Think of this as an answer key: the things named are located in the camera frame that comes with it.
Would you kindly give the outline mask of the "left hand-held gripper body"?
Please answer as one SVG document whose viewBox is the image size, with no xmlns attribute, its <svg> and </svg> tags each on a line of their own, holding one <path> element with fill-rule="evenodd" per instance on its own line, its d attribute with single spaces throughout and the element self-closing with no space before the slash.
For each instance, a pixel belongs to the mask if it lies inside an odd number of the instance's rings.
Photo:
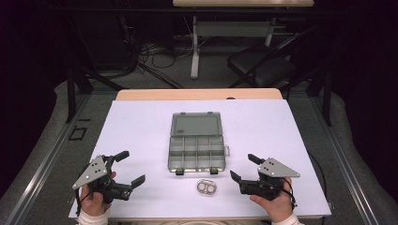
<svg viewBox="0 0 398 225">
<path fill-rule="evenodd" d="M 83 185 L 88 185 L 92 191 L 103 195 L 105 203 L 111 203 L 114 199 L 127 201 L 132 186 L 118 184 L 111 177 L 114 162 L 114 156 L 96 156 L 84 167 L 72 188 L 78 190 Z"/>
</svg>

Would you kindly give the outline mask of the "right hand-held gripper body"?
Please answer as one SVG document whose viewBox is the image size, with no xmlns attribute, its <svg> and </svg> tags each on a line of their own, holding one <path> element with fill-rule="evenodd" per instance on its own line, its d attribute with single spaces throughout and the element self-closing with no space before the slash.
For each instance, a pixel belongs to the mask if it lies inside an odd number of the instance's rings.
<svg viewBox="0 0 398 225">
<path fill-rule="evenodd" d="M 240 193 L 257 195 L 268 201 L 274 200 L 284 191 L 283 183 L 286 177 L 300 177 L 298 172 L 273 157 L 258 165 L 257 172 L 259 177 L 255 181 L 241 179 L 241 183 L 238 184 Z"/>
</svg>

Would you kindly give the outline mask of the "small clear two-ring case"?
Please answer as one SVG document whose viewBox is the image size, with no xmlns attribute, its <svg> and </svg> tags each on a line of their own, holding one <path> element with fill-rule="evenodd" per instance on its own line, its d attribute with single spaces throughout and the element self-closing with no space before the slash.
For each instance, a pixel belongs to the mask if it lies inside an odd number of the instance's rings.
<svg viewBox="0 0 398 225">
<path fill-rule="evenodd" d="M 213 195 L 217 191 L 217 185 L 214 181 L 201 179 L 196 184 L 197 191 L 201 194 Z"/>
</svg>

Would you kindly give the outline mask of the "clear grey compartment box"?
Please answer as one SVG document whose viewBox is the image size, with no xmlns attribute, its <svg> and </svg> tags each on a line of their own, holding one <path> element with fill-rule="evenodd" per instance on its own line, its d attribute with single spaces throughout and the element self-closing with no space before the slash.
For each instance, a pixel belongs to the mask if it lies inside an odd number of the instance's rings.
<svg viewBox="0 0 398 225">
<path fill-rule="evenodd" d="M 218 174 L 225 170 L 227 156 L 219 112 L 173 114 L 168 151 L 171 173 Z"/>
</svg>

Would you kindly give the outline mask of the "person's left hand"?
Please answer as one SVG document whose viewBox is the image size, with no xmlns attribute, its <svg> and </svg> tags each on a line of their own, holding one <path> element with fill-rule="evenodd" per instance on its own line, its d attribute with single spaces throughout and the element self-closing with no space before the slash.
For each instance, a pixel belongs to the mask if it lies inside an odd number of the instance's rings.
<svg viewBox="0 0 398 225">
<path fill-rule="evenodd" d="M 104 215 L 110 208 L 110 203 L 105 203 L 103 195 L 99 192 L 92 192 L 88 185 L 83 185 L 80 196 L 81 215 L 86 214 L 91 217 Z"/>
</svg>

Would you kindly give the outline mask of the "person's right hand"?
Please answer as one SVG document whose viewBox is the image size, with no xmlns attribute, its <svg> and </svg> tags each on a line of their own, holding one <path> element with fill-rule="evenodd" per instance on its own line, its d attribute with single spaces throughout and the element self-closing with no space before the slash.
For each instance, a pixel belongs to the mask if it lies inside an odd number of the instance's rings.
<svg viewBox="0 0 398 225">
<path fill-rule="evenodd" d="M 291 203 L 291 197 L 289 195 L 291 190 L 291 179 L 289 177 L 285 178 L 283 183 L 283 189 L 280 195 L 273 201 L 268 201 L 257 195 L 252 195 L 250 200 L 254 203 L 259 204 L 262 208 L 266 210 L 270 220 L 274 218 L 283 218 L 290 216 L 293 212 L 293 206 Z"/>
</svg>

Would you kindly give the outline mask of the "white board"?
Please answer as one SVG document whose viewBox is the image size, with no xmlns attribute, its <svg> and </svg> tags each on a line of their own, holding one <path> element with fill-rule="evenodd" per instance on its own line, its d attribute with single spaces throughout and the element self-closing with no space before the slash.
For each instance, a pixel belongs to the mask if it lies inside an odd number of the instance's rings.
<svg viewBox="0 0 398 225">
<path fill-rule="evenodd" d="M 167 168 L 174 113 L 221 114 L 222 131 L 230 154 L 226 169 L 217 175 L 188 172 L 177 176 Z M 223 220 L 262 219 L 263 208 L 240 193 L 230 172 L 257 178 L 249 154 L 276 158 L 300 174 L 293 181 L 301 218 L 321 218 L 330 213 L 314 168 L 288 103 L 283 99 L 171 100 L 113 102 L 93 153 L 113 155 L 127 150 L 130 156 L 113 167 L 116 181 L 128 184 L 145 175 L 129 200 L 114 201 L 112 220 Z M 201 194 L 196 184 L 214 181 L 213 195 Z"/>
</svg>

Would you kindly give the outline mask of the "black metal stand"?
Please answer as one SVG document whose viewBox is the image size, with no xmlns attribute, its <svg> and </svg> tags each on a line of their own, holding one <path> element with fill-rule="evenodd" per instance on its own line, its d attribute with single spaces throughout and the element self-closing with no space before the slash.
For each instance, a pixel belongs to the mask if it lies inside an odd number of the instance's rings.
<svg viewBox="0 0 398 225">
<path fill-rule="evenodd" d="M 331 102 L 332 73 L 329 69 L 320 68 L 314 75 L 307 89 L 309 97 L 316 97 L 323 92 L 322 98 L 322 117 L 330 127 L 330 102 Z"/>
<path fill-rule="evenodd" d="M 115 91 L 123 90 L 123 87 L 115 82 L 110 81 L 102 75 L 99 75 L 97 71 L 90 70 L 87 67 L 71 67 L 67 74 L 67 92 L 68 92 L 68 118 L 67 123 L 69 123 L 75 114 L 77 113 L 76 106 L 76 94 L 75 87 L 85 94 L 90 95 L 94 88 L 90 83 L 89 79 L 93 78 L 100 83 L 111 87 Z"/>
</svg>

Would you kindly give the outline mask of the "wooden table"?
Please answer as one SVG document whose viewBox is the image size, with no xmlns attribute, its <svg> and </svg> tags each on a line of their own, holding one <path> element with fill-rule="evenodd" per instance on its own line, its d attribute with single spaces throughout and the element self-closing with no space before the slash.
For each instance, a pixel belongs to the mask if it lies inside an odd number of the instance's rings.
<svg viewBox="0 0 398 225">
<path fill-rule="evenodd" d="M 130 89 L 121 90 L 116 100 L 213 100 L 213 99 L 282 99 L 276 88 L 210 89 Z"/>
</svg>

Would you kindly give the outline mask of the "black folding chair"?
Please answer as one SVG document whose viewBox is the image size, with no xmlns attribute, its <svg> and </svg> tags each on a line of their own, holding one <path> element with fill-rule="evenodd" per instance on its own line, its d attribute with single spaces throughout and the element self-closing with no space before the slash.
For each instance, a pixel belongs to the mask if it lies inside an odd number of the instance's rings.
<svg viewBox="0 0 398 225">
<path fill-rule="evenodd" d="M 238 80 L 230 88 L 247 83 L 250 87 L 277 87 L 283 81 L 290 83 L 280 86 L 284 92 L 296 85 L 305 73 L 298 63 L 291 62 L 298 50 L 309 43 L 320 31 L 319 25 L 289 37 L 282 43 L 268 47 L 254 45 L 228 57 L 227 66 L 238 75 Z"/>
</svg>

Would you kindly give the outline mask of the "white-legged desk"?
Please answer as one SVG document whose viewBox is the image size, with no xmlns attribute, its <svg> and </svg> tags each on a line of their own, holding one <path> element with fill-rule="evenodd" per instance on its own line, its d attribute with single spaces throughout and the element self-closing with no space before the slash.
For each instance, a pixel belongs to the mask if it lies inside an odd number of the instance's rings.
<svg viewBox="0 0 398 225">
<path fill-rule="evenodd" d="M 183 9 L 299 9 L 311 8 L 314 0 L 173 0 L 173 6 Z M 192 17 L 192 62 L 191 78 L 199 75 L 199 42 L 198 37 L 264 37 L 269 44 L 276 18 L 270 18 L 265 22 L 244 22 L 238 19 L 233 22 L 230 19 L 215 19 L 204 22 L 197 16 Z"/>
</svg>

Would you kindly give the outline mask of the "aluminium floor rail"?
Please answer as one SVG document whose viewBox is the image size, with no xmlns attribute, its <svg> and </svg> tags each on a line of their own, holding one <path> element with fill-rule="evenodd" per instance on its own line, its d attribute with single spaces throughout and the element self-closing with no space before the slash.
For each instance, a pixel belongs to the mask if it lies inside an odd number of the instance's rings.
<svg viewBox="0 0 398 225">
<path fill-rule="evenodd" d="M 5 208 L 0 213 L 0 225 L 22 224 L 59 158 L 77 117 L 90 98 L 90 95 L 81 94 L 76 103 L 76 112 L 68 120 L 68 100 L 64 94 L 58 95 L 53 114 L 37 144 L 6 194 L 0 199 L 0 206 Z"/>
<path fill-rule="evenodd" d="M 310 102 L 320 126 L 323 128 L 326 136 L 329 139 L 336 163 L 341 171 L 342 177 L 344 178 L 345 185 L 350 192 L 351 198 L 353 199 L 360 213 L 364 225 L 379 225 L 375 213 L 369 204 L 367 197 L 365 196 L 364 190 L 361 187 L 359 180 L 349 164 L 349 161 L 344 153 L 344 149 L 339 143 L 333 127 L 330 127 L 323 117 L 321 103 L 316 97 L 310 97 Z"/>
</svg>

